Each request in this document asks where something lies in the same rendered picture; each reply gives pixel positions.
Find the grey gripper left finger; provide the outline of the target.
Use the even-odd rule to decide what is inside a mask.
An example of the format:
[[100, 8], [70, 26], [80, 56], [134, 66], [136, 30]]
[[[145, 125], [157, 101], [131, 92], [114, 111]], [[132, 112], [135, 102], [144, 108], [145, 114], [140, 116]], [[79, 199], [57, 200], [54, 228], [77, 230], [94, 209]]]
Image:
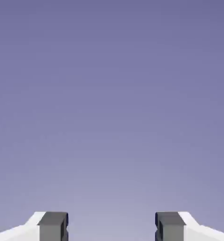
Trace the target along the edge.
[[69, 215], [36, 211], [23, 225], [0, 232], [0, 241], [69, 241]]

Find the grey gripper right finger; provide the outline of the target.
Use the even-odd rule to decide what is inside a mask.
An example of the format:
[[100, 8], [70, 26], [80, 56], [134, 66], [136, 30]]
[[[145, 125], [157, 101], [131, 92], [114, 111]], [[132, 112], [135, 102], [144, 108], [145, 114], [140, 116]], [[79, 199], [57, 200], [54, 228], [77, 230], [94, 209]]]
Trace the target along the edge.
[[155, 213], [155, 241], [224, 241], [224, 233], [200, 225], [186, 211]]

